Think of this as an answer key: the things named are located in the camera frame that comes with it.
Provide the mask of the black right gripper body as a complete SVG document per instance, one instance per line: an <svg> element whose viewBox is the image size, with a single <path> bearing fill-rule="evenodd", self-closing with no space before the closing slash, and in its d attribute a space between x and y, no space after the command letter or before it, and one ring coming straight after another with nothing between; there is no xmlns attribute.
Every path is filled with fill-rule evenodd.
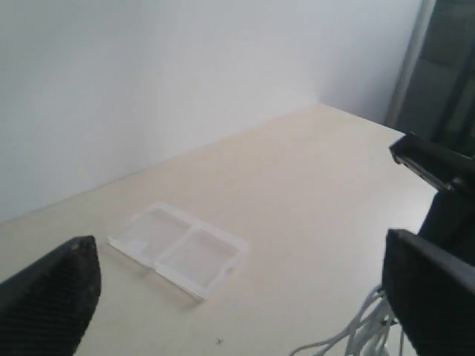
<svg viewBox="0 0 475 356"><path fill-rule="evenodd" d="M474 159L414 134L389 147L403 165L436 189L418 235L474 264Z"/></svg>

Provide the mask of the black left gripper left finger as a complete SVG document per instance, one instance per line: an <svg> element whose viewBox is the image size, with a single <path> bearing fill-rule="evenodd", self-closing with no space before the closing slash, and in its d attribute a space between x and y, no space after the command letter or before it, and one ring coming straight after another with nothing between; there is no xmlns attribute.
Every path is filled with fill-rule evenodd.
<svg viewBox="0 0 475 356"><path fill-rule="evenodd" d="M1 354L74 355L101 291L95 237L59 245L1 283Z"/></svg>

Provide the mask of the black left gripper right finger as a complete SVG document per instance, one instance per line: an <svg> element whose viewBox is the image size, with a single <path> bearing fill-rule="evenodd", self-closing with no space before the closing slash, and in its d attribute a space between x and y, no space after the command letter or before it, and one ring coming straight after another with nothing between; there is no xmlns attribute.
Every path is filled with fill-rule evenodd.
<svg viewBox="0 0 475 356"><path fill-rule="evenodd" d="M390 229L381 281L416 354L474 354L473 237L437 245Z"/></svg>

